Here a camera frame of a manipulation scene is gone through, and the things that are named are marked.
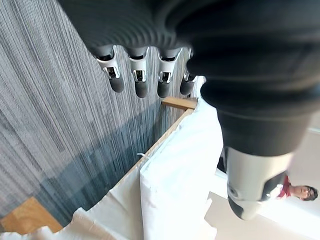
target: gray carpet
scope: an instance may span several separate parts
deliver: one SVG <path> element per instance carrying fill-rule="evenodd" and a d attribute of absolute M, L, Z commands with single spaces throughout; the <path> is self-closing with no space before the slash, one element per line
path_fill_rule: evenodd
<path fill-rule="evenodd" d="M 161 106 L 156 51 L 147 56 L 149 96 L 139 99 L 117 47 L 125 90 L 115 93 L 55 1 L 1 1 L 0 218 L 35 196 L 66 225 L 171 126 L 182 112 Z M 171 96 L 181 97 L 186 57 L 178 60 Z"/>

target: wooden edge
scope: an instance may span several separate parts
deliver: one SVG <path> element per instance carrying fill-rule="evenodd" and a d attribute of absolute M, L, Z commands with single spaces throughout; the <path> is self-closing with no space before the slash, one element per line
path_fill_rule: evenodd
<path fill-rule="evenodd" d="M 167 96 L 162 100 L 161 104 L 177 109 L 188 110 L 195 109 L 197 106 L 198 100 L 196 98 L 177 98 L 172 96 Z"/>
<path fill-rule="evenodd" d="M 43 226 L 48 226 L 53 233 L 63 229 L 34 197 L 28 198 L 0 222 L 6 232 L 16 232 L 21 235 L 30 234 Z"/>
<path fill-rule="evenodd" d="M 158 139 L 158 141 L 155 142 L 155 144 L 149 148 L 149 150 L 145 153 L 145 156 L 141 157 L 139 161 L 136 162 L 136 164 L 117 182 L 115 185 L 118 186 L 121 184 L 121 182 L 125 181 L 128 175 L 140 164 L 144 163 L 147 159 L 148 155 L 152 153 L 161 143 L 163 143 L 166 138 L 174 131 L 176 130 L 177 126 L 181 121 L 186 117 L 191 115 L 194 112 L 193 109 L 187 109 L 175 122 L 172 124 L 172 126 Z"/>

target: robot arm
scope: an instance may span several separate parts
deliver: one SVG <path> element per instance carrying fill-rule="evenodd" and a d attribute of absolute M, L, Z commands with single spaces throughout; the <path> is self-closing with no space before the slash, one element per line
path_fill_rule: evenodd
<path fill-rule="evenodd" d="M 320 2 L 59 2 L 98 60 L 110 55 L 113 45 L 127 53 L 148 46 L 165 53 L 160 55 L 168 69 L 161 73 L 159 84 L 166 87 L 161 95 L 168 92 L 167 73 L 178 54 L 169 53 L 192 49 L 187 69 L 206 77 L 201 95 L 217 109 L 222 128 L 230 207 L 239 218 L 251 219 L 283 183 L 309 119 L 320 107 Z M 112 72 L 115 62 L 103 64 L 109 77 L 121 76 Z"/>

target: man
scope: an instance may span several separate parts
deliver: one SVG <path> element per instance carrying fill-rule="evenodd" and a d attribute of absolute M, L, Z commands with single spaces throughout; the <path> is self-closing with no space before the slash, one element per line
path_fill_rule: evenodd
<path fill-rule="evenodd" d="M 226 173 L 224 158 L 221 156 L 217 168 Z M 314 201 L 318 197 L 318 190 L 312 186 L 292 186 L 289 177 L 284 178 L 283 187 L 277 199 L 285 199 L 287 197 L 297 197 L 302 201 Z"/>

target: red shirt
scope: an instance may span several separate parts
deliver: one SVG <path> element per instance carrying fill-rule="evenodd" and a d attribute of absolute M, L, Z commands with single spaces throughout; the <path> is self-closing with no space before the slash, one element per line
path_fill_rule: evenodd
<path fill-rule="evenodd" d="M 286 198 L 286 197 L 290 197 L 291 193 L 290 193 L 290 189 L 289 186 L 291 185 L 291 183 L 289 182 L 289 177 L 286 175 L 284 178 L 284 183 L 283 183 L 283 188 L 280 192 L 280 194 L 278 195 L 278 198 Z"/>

